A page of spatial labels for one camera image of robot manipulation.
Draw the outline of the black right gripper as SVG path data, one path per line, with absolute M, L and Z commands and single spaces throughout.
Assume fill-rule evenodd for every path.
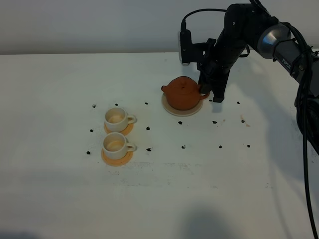
M 223 28 L 216 44 L 200 65 L 199 92 L 210 93 L 212 90 L 213 102 L 223 102 L 230 69 L 246 47 L 247 43 L 241 36 L 234 35 L 226 27 Z

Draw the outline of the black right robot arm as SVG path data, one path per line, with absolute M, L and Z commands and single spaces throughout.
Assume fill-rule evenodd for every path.
M 224 16 L 224 27 L 216 43 L 199 63 L 200 92 L 224 100 L 231 67 L 245 48 L 261 57 L 278 61 L 299 83 L 295 99 L 297 123 L 309 142 L 319 142 L 319 57 L 301 33 L 287 22 L 271 16 L 258 0 L 232 4 Z

